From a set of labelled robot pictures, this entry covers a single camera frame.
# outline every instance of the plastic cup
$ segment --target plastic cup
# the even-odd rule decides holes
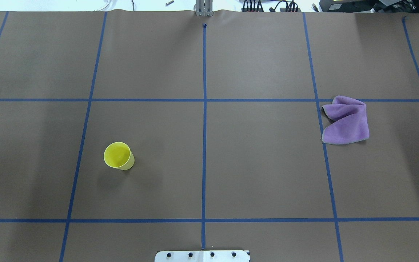
[[[112,167],[121,170],[130,169],[135,163],[130,148],[123,142],[114,142],[110,144],[104,151],[104,162]]]

